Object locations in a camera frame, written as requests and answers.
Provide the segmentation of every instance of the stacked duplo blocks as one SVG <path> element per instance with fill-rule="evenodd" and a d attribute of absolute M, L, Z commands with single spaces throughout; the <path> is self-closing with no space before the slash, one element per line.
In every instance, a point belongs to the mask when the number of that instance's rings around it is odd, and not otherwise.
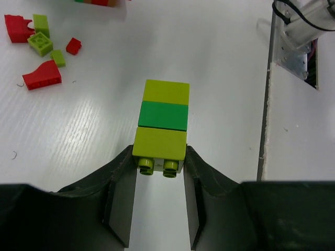
<path fill-rule="evenodd" d="M 189 84 L 147 80 L 133 146 L 140 173 L 176 177 L 186 154 Z"/>

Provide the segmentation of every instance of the green block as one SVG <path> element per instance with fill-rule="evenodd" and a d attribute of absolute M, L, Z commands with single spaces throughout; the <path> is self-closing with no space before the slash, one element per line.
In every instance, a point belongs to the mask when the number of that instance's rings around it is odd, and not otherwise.
<path fill-rule="evenodd" d="M 147 80 L 143 94 L 143 101 L 188 106 L 189 84 Z"/>
<path fill-rule="evenodd" d="M 132 150 L 133 156 L 183 161 L 187 133 L 156 128 L 138 127 Z"/>
<path fill-rule="evenodd" d="M 66 66 L 65 59 L 61 50 L 54 50 L 51 52 L 50 57 L 55 61 L 57 67 Z"/>
<path fill-rule="evenodd" d="M 53 50 L 52 41 L 42 32 L 39 32 L 28 38 L 28 43 L 38 52 L 40 56 L 45 56 Z"/>
<path fill-rule="evenodd" d="M 35 32 L 42 32 L 44 35 L 46 35 L 47 38 L 50 38 L 50 31 L 49 31 L 49 24 L 48 24 L 48 18 L 46 15 L 37 15 L 33 14 L 33 26 L 35 28 Z"/>
<path fill-rule="evenodd" d="M 188 106 L 143 101 L 139 127 L 187 131 Z"/>

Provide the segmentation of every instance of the small red lego brick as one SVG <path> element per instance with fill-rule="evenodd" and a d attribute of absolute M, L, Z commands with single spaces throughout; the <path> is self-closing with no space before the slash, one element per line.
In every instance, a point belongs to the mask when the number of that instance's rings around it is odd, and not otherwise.
<path fill-rule="evenodd" d="M 54 60 L 42 63 L 34 72 L 23 75 L 28 90 L 59 84 L 62 76 Z"/>
<path fill-rule="evenodd" d="M 81 41 L 79 41 L 79 40 L 77 40 L 75 38 L 72 38 L 71 41 L 69 42 L 68 46 L 66 46 L 66 51 L 69 54 L 77 55 L 78 52 L 79 52 L 79 49 L 81 47 L 82 47 Z"/>
<path fill-rule="evenodd" d="M 35 30 L 28 27 L 32 20 L 22 16 L 5 15 L 7 32 L 12 43 L 27 43 L 28 38 L 35 34 Z"/>

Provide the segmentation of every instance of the white surface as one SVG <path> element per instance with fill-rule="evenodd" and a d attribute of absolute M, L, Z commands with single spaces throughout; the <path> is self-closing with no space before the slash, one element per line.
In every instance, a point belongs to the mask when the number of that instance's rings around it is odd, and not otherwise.
<path fill-rule="evenodd" d="M 273 65 L 264 179 L 335 180 L 334 44 L 318 42 L 319 90 Z"/>
<path fill-rule="evenodd" d="M 29 92 L 16 84 L 48 56 L 0 23 L 0 182 L 55 191 L 109 162 L 133 143 L 148 78 L 190 83 L 188 143 L 230 178 L 256 179 L 270 36 L 256 23 L 271 0 L 0 1 L 1 15 L 34 13 L 55 49 L 83 47 L 65 54 L 63 84 Z M 129 250 L 189 250 L 182 174 L 138 176 Z"/>

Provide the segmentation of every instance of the red block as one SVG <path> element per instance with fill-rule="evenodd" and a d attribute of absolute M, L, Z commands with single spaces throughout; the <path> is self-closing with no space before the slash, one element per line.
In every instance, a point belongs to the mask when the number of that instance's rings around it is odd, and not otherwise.
<path fill-rule="evenodd" d="M 35 30 L 28 27 L 32 20 L 22 16 L 5 15 L 7 32 L 12 43 L 27 43 L 27 39 L 35 34 Z"/>
<path fill-rule="evenodd" d="M 62 76 L 54 60 L 42 63 L 34 72 L 23 75 L 28 90 L 59 84 Z"/>
<path fill-rule="evenodd" d="M 71 41 L 69 42 L 68 46 L 66 46 L 66 51 L 69 54 L 77 55 L 78 52 L 79 52 L 79 49 L 81 47 L 82 47 L 81 41 L 79 41 L 79 40 L 77 40 L 75 38 L 72 38 Z"/>
<path fill-rule="evenodd" d="M 108 0 L 92 0 L 91 3 L 96 5 L 107 6 Z"/>

